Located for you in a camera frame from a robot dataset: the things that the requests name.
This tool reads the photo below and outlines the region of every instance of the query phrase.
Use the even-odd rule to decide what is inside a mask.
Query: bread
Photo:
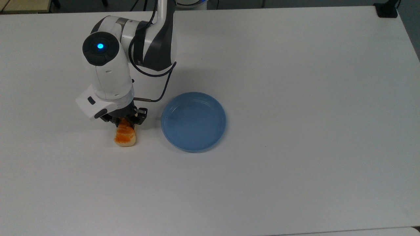
[[[136,131],[124,118],[120,120],[115,131],[114,142],[120,147],[130,147],[136,143]]]

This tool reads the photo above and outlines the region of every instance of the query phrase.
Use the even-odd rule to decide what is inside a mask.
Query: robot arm
[[[91,85],[76,99],[91,120],[117,123],[118,118],[125,117],[132,123],[143,122],[147,109],[134,106],[128,63],[153,71],[172,69],[176,53],[174,11],[174,0],[158,0],[155,24],[107,16],[94,26],[83,43]]]

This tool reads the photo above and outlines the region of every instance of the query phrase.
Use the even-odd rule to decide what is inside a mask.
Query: black bracket
[[[127,114],[124,114],[121,116],[120,115],[112,116],[110,115],[112,113],[109,113],[109,114],[105,114],[101,116],[100,118],[103,121],[111,122],[115,124],[115,126],[118,127],[118,124],[120,123],[121,118],[125,118],[130,124],[132,124],[132,126],[134,126],[135,124],[141,125],[147,117],[147,108],[136,108],[133,102],[132,104],[128,105],[126,108],[130,109],[129,113]]]
[[[376,13],[381,18],[396,18],[398,13],[395,4],[399,0],[389,0],[386,3],[375,3]]]

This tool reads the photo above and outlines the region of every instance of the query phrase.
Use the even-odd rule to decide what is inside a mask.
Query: blue plate
[[[172,99],[162,113],[162,131],[175,147],[200,152],[215,145],[226,129],[222,105],[200,92],[188,92]]]

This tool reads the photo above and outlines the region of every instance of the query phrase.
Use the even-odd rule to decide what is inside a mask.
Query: white table
[[[3,236],[263,236],[420,225],[420,63],[374,7],[176,13],[178,65],[129,148],[89,121],[81,45],[110,13],[0,16]],[[141,20],[150,13],[111,13]],[[136,96],[165,79],[132,70]],[[198,91],[225,108],[204,153],[160,115]]]

